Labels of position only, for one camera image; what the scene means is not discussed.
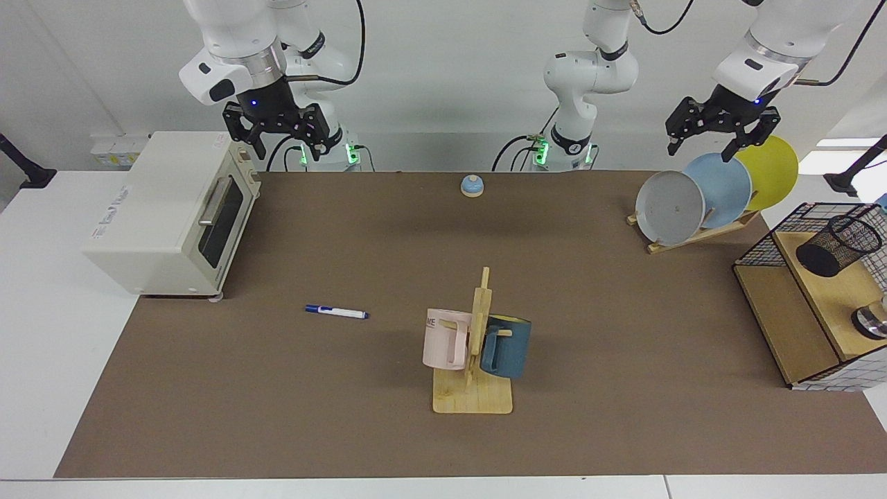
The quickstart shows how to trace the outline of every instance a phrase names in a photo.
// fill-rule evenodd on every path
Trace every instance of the mug handle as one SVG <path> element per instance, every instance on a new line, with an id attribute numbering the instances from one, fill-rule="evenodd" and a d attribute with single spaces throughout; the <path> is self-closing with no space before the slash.
<path id="1" fill-rule="evenodd" d="M 468 333 L 468 324 L 465 321 L 454 321 L 456 322 L 456 341 L 450 342 L 449 348 L 449 358 L 447 361 L 450 366 L 456 365 L 456 352 L 461 352 L 461 359 L 465 359 L 465 353 L 467 350 L 467 345 L 464 342 L 459 341 L 460 336 L 466 336 Z"/>
<path id="2" fill-rule="evenodd" d="M 483 342 L 483 349 L 490 349 L 490 374 L 495 374 L 496 372 L 498 372 L 498 362 L 496 362 L 496 343 L 498 342 L 498 332 L 500 329 L 502 329 L 502 327 L 495 324 L 489 326 L 487 328 L 486 339 Z"/>

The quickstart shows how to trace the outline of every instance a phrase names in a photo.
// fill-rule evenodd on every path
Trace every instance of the yellow plate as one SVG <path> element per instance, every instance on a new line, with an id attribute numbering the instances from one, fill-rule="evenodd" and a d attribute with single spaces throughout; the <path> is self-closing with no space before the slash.
<path id="1" fill-rule="evenodd" d="M 736 153 L 751 176 L 757 194 L 747 210 L 770 208 L 785 199 L 797 182 L 797 155 L 785 140 L 771 135 L 763 145 L 748 147 Z"/>

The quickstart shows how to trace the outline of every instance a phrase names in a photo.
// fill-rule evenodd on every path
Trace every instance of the brown table mat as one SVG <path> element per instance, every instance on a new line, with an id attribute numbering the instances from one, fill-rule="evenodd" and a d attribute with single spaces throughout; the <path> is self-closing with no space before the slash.
<path id="1" fill-rule="evenodd" d="M 648 176 L 266 175 L 225 300 L 138 301 L 56 476 L 887 471 L 862 393 L 782 384 L 730 268 L 763 222 L 649 256 Z M 435 415 L 425 311 L 483 265 L 533 321 L 514 413 Z"/>

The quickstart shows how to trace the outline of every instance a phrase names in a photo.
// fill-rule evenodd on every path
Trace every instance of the pen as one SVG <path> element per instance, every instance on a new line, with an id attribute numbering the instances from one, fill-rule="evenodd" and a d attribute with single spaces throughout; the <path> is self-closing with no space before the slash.
<path id="1" fill-rule="evenodd" d="M 352 319 L 369 319 L 370 314 L 359 310 L 348 310 L 347 308 L 333 308 L 331 306 L 306 305 L 305 312 L 325 313 L 327 315 L 338 315 L 340 317 L 350 317 Z"/>

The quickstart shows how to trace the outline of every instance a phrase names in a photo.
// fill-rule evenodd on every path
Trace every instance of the label on oven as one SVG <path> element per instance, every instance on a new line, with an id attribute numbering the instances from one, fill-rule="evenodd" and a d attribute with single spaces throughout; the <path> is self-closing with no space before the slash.
<path id="1" fill-rule="evenodd" d="M 105 215 L 102 216 L 102 219 L 99 220 L 96 228 L 92 230 L 91 239 L 101 239 L 105 236 L 105 233 L 108 230 L 108 227 L 114 222 L 114 219 L 117 217 L 117 212 L 120 207 L 123 205 L 123 202 L 126 201 L 126 198 L 130 197 L 130 192 L 132 191 L 132 186 L 123 186 L 120 188 L 120 192 L 117 193 L 117 196 L 114 197 L 114 200 L 111 201 L 111 204 L 108 205 L 105 210 Z"/>

